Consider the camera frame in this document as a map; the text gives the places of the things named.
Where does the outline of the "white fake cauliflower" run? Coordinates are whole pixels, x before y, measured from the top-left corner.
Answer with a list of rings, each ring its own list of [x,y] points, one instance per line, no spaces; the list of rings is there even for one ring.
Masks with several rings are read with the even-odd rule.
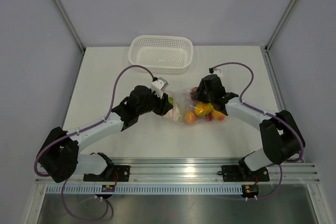
[[[182,123],[182,112],[179,103],[173,104],[173,108],[169,110],[166,115],[163,116],[165,119],[172,120],[174,122]]]

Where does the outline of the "clear zip top bag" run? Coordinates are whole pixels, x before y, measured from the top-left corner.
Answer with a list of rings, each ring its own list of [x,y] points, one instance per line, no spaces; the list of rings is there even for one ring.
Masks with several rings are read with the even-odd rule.
[[[176,92],[167,92],[168,101],[173,106],[163,117],[185,125],[199,122],[223,121],[226,115],[215,110],[210,103],[195,98],[197,87]]]

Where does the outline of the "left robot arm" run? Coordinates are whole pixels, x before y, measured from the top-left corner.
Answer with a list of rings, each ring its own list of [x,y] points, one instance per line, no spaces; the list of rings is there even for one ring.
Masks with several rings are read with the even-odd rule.
[[[97,152],[82,155],[81,151],[109,135],[128,129],[146,113],[164,116],[172,109],[173,105],[166,93],[157,95],[146,86],[136,86],[129,96],[110,110],[107,118],[71,133],[60,127],[52,129],[34,162],[45,173],[39,172],[37,168],[34,171],[40,177],[51,177],[56,183],[64,182],[74,174],[82,174],[87,182],[120,179],[115,163],[106,154]]]

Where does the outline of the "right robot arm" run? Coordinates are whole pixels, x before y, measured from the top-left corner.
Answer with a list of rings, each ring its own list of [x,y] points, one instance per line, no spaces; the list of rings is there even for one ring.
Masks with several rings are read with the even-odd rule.
[[[201,79],[194,97],[211,104],[226,116],[247,123],[260,133],[260,149],[241,158],[232,168],[222,166],[225,182],[252,181],[256,176],[261,177],[267,166],[280,165],[296,154],[303,155],[306,143],[289,111],[271,114],[246,104],[237,94],[226,92],[216,74]]]

